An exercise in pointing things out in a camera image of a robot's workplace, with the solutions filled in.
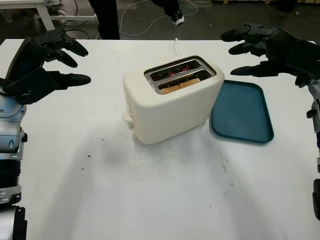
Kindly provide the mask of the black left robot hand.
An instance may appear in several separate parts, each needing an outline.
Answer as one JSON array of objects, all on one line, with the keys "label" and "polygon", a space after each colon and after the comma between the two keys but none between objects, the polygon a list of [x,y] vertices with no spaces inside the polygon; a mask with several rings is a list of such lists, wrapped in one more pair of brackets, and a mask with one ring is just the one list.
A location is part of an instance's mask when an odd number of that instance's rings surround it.
[{"label": "black left robot hand", "polygon": [[41,68],[45,62],[59,61],[76,68],[77,62],[63,49],[86,57],[89,52],[77,40],[70,37],[63,28],[47,31],[44,35],[28,37],[20,45],[10,63],[5,79],[0,82],[4,88]]}]

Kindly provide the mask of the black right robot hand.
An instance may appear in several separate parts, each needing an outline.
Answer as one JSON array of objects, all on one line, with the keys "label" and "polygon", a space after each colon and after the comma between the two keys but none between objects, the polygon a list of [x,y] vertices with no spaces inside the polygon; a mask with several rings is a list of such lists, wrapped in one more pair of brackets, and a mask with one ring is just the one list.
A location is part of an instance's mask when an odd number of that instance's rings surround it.
[{"label": "black right robot hand", "polygon": [[251,53],[267,57],[267,61],[258,65],[238,67],[230,72],[231,75],[262,78],[286,73],[296,77],[295,84],[300,88],[309,80],[320,78],[317,58],[312,56],[317,45],[299,40],[285,30],[248,23],[223,33],[220,38],[224,42],[244,41],[228,50],[231,55]]}]

